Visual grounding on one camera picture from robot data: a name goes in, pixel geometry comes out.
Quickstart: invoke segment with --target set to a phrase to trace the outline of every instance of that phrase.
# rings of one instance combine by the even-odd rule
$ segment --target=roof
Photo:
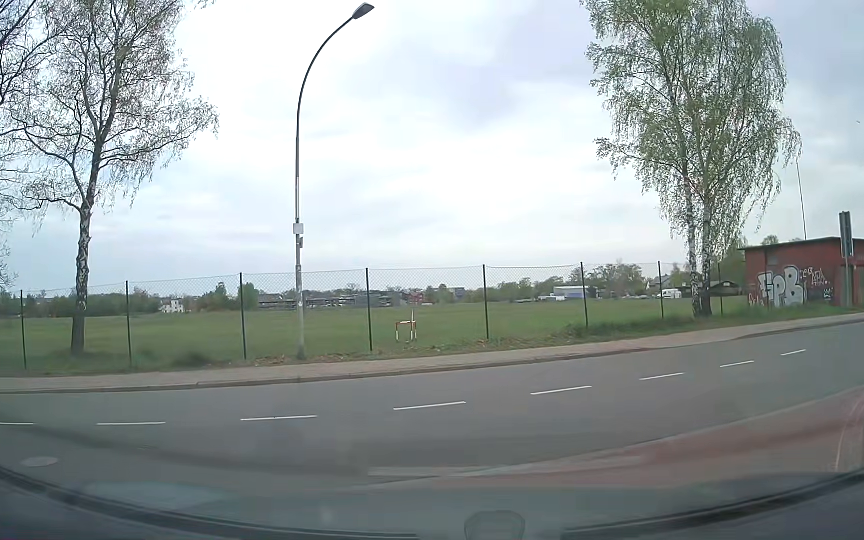
[[[839,236],[823,236],[822,238],[811,238],[809,240],[796,240],[795,242],[778,242],[777,244],[770,244],[767,246],[746,246],[744,248],[739,248],[739,251],[752,251],[752,250],[761,250],[765,248],[772,248],[776,246],[796,246],[799,244],[821,244],[825,242],[835,242],[836,244],[840,243],[842,238]],[[864,242],[864,238],[853,238],[853,242]]]

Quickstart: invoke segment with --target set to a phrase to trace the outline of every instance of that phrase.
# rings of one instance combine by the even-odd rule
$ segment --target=red brick building
[[[864,239],[855,239],[852,271],[854,306],[864,306]],[[838,236],[827,236],[745,251],[745,283],[749,302],[773,307],[804,302],[845,305],[845,261]]]

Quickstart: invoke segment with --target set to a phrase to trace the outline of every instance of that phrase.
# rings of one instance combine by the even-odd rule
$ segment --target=lamp post
[[[309,67],[305,70],[305,78],[302,79],[302,88],[298,91],[298,106],[295,108],[295,222],[292,225],[292,234],[295,235],[295,312],[298,314],[298,351],[295,356],[300,361],[306,359],[306,298],[303,294],[303,234],[305,227],[299,214],[299,120],[303,111],[303,93],[306,92],[306,81],[308,81],[309,72],[312,71],[312,65],[315,64],[319,53],[326,47],[326,43],[329,43],[329,40],[347,24],[355,19],[364,18],[373,9],[371,4],[358,6],[352,16],[342,23],[342,26],[330,33],[329,37],[318,47],[315,55],[312,56],[312,61],[309,62]]]
[[[795,174],[798,176],[798,203],[801,205],[802,240],[809,239],[809,228],[806,227],[806,199],[802,196],[802,173],[799,172],[799,159],[795,158]]]

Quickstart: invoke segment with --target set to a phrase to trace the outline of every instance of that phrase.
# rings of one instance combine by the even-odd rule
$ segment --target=curb
[[[311,376],[289,376],[278,378],[259,378],[245,380],[210,380],[208,382],[183,382],[178,384],[155,384],[148,386],[103,386],[96,388],[30,388],[21,390],[0,390],[0,395],[9,394],[94,394],[112,392],[152,392],[165,390],[194,390],[197,388],[235,388],[235,387],[266,387],[270,385],[295,385],[299,383],[325,383],[330,381],[348,381],[353,379],[373,379],[378,377],[397,377],[401,375],[420,375],[426,373],[446,373],[450,371],[466,371],[471,369],[486,369],[493,367],[509,367],[526,364],[541,364],[547,362],[581,361],[584,359],[597,359],[603,357],[614,357],[617,355],[629,355],[634,353],[646,353],[649,351],[662,351],[666,349],[679,349],[682,347],[694,347],[708,343],[725,343],[728,341],[739,341],[749,338],[762,338],[779,334],[790,334],[793,332],[804,332],[830,327],[856,325],[864,323],[864,319],[853,321],[836,321],[804,327],[792,327],[774,330],[764,330],[750,333],[739,337],[723,339],[720,341],[709,341],[705,343],[690,343],[685,345],[673,345],[669,347],[635,347],[623,350],[607,350],[602,352],[571,352],[568,354],[554,354],[541,357],[520,358],[515,360],[500,360],[484,364],[456,364],[448,366],[423,366],[398,370],[374,371],[366,373],[348,374],[319,374]]]

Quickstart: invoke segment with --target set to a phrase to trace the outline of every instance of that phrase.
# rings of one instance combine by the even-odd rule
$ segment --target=road
[[[0,463],[61,483],[329,487],[620,448],[863,384],[860,323],[463,372],[0,396]]]

